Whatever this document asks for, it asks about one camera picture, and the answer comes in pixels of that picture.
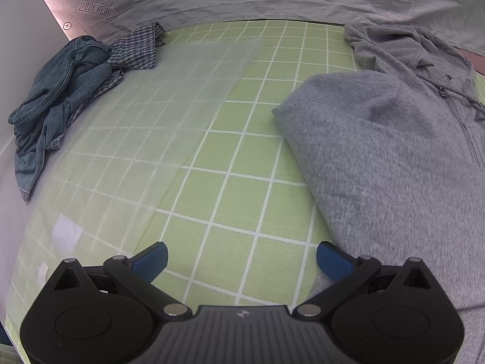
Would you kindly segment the grey zip hoodie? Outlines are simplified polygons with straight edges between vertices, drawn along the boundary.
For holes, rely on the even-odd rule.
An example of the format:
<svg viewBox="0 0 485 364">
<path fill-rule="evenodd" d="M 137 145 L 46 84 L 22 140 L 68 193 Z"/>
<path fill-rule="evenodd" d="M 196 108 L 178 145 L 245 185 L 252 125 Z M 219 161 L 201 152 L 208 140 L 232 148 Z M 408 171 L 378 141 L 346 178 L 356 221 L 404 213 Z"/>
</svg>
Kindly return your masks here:
<svg viewBox="0 0 485 364">
<path fill-rule="evenodd" d="M 356 72 L 311 76 L 273 114 L 335 243 L 423 259 L 484 360 L 484 108 L 472 62 L 408 25 L 348 24 Z"/>
</svg>

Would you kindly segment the large white paper label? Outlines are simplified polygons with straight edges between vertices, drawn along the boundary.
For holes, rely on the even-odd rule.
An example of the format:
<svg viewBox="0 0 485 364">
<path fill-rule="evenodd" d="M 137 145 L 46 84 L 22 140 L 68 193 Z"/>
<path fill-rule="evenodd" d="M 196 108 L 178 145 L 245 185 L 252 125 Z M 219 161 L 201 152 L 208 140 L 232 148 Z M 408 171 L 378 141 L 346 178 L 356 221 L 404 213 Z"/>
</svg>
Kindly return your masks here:
<svg viewBox="0 0 485 364">
<path fill-rule="evenodd" d="M 69 257 L 75 250 L 82 232 L 83 229 L 80 225 L 60 214 L 51 234 L 53 246 L 64 257 Z"/>
</svg>

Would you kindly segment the small white paper label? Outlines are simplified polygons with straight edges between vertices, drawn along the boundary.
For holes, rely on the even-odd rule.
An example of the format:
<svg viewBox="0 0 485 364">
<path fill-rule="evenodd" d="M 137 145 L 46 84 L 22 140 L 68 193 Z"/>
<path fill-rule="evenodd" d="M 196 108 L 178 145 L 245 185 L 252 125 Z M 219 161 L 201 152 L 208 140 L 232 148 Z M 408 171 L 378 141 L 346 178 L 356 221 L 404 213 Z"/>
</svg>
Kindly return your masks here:
<svg viewBox="0 0 485 364">
<path fill-rule="evenodd" d="M 40 286 L 44 286 L 44 284 L 46 283 L 48 278 L 48 272 L 49 266 L 45 262 L 42 262 L 37 270 L 37 281 Z"/>
</svg>

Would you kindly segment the green grid cutting mat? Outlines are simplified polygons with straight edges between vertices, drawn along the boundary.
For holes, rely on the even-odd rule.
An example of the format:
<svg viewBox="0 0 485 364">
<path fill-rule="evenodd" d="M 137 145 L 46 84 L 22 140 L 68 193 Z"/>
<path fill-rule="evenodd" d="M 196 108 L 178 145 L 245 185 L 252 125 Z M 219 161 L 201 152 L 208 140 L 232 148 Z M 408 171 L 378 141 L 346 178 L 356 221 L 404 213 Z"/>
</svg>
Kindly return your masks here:
<svg viewBox="0 0 485 364">
<path fill-rule="evenodd" d="M 158 287 L 190 306 L 296 306 L 305 299 L 318 275 L 316 246 L 335 239 L 273 112 L 311 76 L 359 70 L 344 28 L 238 22 L 168 35 L 166 46 L 255 38 L 263 48 L 182 165 L 133 251 L 167 242 L 169 266 L 156 279 Z"/>
</svg>

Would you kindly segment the blue denim garment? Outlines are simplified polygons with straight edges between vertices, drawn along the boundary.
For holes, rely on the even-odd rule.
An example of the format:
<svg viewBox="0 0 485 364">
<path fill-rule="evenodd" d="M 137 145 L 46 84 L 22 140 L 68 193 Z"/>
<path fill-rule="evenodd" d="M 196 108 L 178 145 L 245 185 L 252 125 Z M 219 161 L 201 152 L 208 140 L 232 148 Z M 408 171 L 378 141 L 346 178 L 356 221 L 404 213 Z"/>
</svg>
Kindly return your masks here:
<svg viewBox="0 0 485 364">
<path fill-rule="evenodd" d="M 26 100 L 8 117 L 16 143 L 16 182 L 24 201 L 44 168 L 45 153 L 60 148 L 68 123 L 110 78 L 110 54 L 110 47 L 92 36 L 69 41 L 41 67 Z"/>
</svg>

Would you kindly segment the checkered plaid shirt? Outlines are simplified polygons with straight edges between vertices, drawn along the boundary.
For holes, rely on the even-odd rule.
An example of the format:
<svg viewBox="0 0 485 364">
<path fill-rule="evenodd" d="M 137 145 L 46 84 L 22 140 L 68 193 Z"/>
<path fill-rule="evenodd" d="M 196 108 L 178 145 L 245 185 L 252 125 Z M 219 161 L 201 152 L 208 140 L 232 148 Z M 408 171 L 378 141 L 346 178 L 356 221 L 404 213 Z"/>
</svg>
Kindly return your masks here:
<svg viewBox="0 0 485 364">
<path fill-rule="evenodd" d="M 126 71 L 147 70 L 156 66 L 156 49 L 164 45 L 165 30 L 158 22 L 149 22 L 133 32 L 116 39 L 110 47 L 107 64 L 110 76 L 70 115 L 67 126 L 71 126 L 88 103 L 118 86 Z"/>
</svg>

